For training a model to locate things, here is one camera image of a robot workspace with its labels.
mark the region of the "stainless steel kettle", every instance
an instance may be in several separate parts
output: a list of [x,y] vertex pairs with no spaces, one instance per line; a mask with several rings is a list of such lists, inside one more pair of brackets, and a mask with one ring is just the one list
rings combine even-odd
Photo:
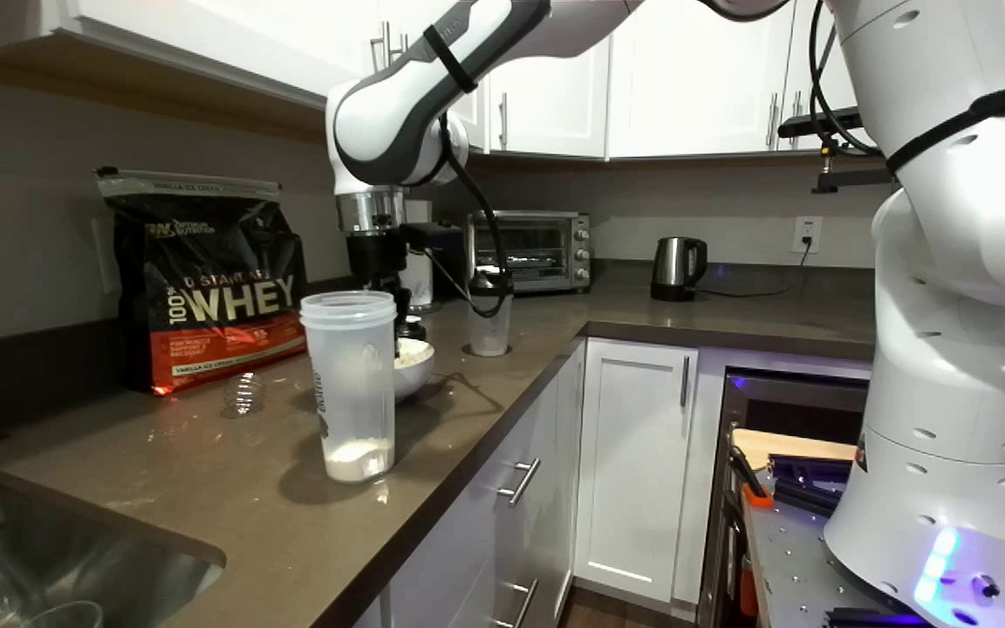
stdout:
[[653,255],[650,297],[658,300],[692,300],[695,285],[709,269],[709,245],[695,238],[662,238]]

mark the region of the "wooden floor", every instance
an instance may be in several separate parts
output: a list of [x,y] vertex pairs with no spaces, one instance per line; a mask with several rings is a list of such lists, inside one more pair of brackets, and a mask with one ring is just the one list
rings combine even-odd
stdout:
[[687,628],[691,624],[598,593],[573,589],[559,628]]

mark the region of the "shaker bottle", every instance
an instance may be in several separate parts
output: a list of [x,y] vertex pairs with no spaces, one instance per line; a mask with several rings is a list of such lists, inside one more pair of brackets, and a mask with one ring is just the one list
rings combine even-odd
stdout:
[[486,270],[475,271],[474,277],[467,282],[467,294],[471,303],[479,310],[487,310],[498,302],[499,294],[506,300],[494,317],[483,319],[467,307],[467,331],[471,335],[471,353],[482,355],[483,358],[494,358],[506,354],[507,340],[511,335],[511,301],[514,300],[514,275],[507,273],[490,273]]
[[394,297],[334,291],[300,301],[328,477],[356,482],[394,464]]

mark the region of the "gray countertop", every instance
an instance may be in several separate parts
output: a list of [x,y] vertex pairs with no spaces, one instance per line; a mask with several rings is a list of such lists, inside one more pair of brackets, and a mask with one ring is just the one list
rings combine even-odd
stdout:
[[512,321],[514,350],[482,359],[461,351],[466,310],[458,303],[426,318],[435,375],[399,405],[398,464],[370,484],[336,484],[325,474],[304,355],[259,370],[266,408],[254,417],[223,416],[223,382],[164,399],[123,391],[81,401],[0,442],[0,481],[226,562],[170,628],[342,628],[584,335],[855,361],[868,361],[874,343],[869,297],[670,303],[651,300],[645,281],[518,298]]

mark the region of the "wall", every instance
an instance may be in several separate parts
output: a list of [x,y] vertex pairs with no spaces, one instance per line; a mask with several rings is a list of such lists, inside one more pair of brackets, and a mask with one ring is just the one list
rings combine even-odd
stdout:
[[[547,164],[519,171],[482,158],[474,174],[495,209],[561,209],[592,215],[595,254],[604,259],[652,259],[663,235],[709,242],[714,261],[798,263],[790,252],[795,215],[822,215],[820,254],[811,266],[873,267],[870,219],[894,190],[873,186],[813,195],[818,162],[794,166],[710,166],[703,161],[659,167],[619,164],[562,170]],[[446,206],[470,206],[451,183],[438,196]]]
[[0,337],[115,317],[91,235],[107,164],[282,183],[308,278],[347,274],[323,147],[0,86]]

